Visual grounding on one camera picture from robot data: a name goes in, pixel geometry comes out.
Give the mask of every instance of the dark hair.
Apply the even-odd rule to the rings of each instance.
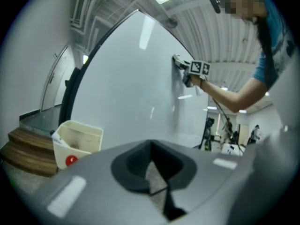
[[[236,11],[230,8],[229,0],[220,0],[220,5],[225,8],[226,13],[236,13]],[[256,22],[254,22],[254,25],[257,27],[257,39],[260,42],[262,46],[262,51],[266,56],[264,78],[266,86],[269,89],[275,81],[274,76],[276,76],[276,73],[274,73],[272,39],[270,35],[270,30],[266,18],[257,17]]]

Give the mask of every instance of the black opening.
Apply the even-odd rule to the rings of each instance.
[[[174,206],[171,191],[187,187],[196,174],[196,163],[162,142],[148,140],[120,154],[112,162],[112,174],[125,189],[154,195],[150,194],[150,185],[145,179],[151,161],[167,183],[164,215],[173,220],[186,214],[183,209]]]

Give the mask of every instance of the blue shirt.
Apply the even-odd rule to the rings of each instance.
[[[264,0],[267,15],[267,24],[272,39],[272,55],[274,68],[272,68],[271,81],[267,84],[264,76],[266,56],[262,52],[253,77],[266,84],[269,88],[283,72],[295,47],[293,35],[284,21],[281,13],[272,0]]]

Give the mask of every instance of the white door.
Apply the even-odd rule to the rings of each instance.
[[[247,145],[248,138],[249,138],[249,126],[240,124],[239,145],[241,144]]]
[[[58,59],[54,70],[52,71],[49,79],[47,81],[46,89],[43,96],[42,102],[42,111],[47,110],[49,108],[54,107],[55,101],[58,92],[61,94],[65,91],[65,81],[68,80],[71,74],[68,73],[68,77],[65,77],[64,74],[66,71],[73,71],[75,67],[74,58],[72,55],[72,51],[70,50],[70,46],[68,46],[65,51],[62,53],[60,58]]]

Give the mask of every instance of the red sticker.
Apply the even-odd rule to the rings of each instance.
[[[77,157],[74,155],[67,156],[66,158],[66,165],[69,167],[72,163],[76,162],[78,160]]]

